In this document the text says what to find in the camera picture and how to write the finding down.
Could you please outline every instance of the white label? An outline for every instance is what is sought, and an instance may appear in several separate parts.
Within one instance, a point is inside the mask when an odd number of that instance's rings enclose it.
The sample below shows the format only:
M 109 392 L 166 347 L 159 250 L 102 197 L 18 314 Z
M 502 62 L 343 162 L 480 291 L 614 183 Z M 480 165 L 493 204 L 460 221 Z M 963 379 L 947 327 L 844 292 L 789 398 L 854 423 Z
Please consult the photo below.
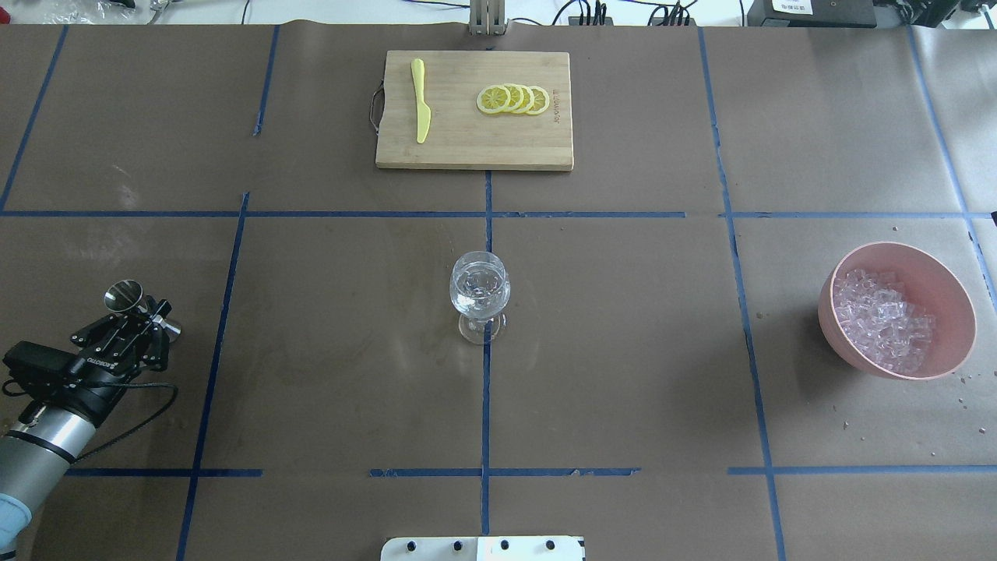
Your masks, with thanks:
M 814 6 L 811 5 L 811 0 L 772 0 L 772 9 L 787 14 L 814 15 Z

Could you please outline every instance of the black box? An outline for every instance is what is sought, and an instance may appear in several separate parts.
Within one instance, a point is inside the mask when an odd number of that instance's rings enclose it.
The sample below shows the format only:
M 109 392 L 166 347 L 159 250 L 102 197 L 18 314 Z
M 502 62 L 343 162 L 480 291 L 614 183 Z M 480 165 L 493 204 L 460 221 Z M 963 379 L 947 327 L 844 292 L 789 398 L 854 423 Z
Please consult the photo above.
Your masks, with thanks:
M 748 10 L 748 25 L 875 27 L 875 13 L 872 0 L 755 0 Z

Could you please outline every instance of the bowl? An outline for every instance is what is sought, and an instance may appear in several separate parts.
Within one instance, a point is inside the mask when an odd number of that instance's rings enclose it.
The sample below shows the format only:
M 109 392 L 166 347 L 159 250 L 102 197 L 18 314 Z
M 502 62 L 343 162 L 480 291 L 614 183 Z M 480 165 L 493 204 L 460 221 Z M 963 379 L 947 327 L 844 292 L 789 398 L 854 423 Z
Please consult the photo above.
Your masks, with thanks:
M 834 279 L 849 271 L 895 272 L 905 286 L 907 301 L 923 306 L 935 316 L 931 347 L 920 368 L 900 374 L 872 362 L 844 334 L 834 313 L 831 298 Z M 959 279 L 937 259 L 906 244 L 876 242 L 852 250 L 844 256 L 824 283 L 818 303 L 818 318 L 824 337 L 835 352 L 852 366 L 890 379 L 930 380 L 955 371 L 966 361 L 976 343 L 976 313 Z

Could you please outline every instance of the yellow knife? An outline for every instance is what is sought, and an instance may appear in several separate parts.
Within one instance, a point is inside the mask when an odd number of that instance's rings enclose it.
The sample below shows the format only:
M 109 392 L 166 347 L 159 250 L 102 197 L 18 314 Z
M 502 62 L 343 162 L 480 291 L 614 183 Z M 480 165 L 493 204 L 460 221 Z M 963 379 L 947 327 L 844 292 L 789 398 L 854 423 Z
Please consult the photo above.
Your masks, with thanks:
M 412 82 L 416 85 L 416 142 L 423 144 L 426 142 L 426 135 L 430 134 L 430 120 L 433 118 L 433 111 L 426 105 L 423 94 L 426 83 L 426 64 L 423 59 L 412 59 Z

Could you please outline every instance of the cutting board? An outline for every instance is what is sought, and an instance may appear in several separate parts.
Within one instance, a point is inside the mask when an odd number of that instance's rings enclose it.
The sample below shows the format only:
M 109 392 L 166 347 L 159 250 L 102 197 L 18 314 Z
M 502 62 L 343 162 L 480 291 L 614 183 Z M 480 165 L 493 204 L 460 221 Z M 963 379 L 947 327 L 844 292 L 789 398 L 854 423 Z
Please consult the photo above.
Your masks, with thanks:
M 412 59 L 426 63 L 429 136 L 416 142 Z M 486 115 L 478 93 L 492 84 L 540 86 L 550 107 L 537 116 Z M 379 168 L 569 171 L 574 167 L 567 53 L 388 51 Z

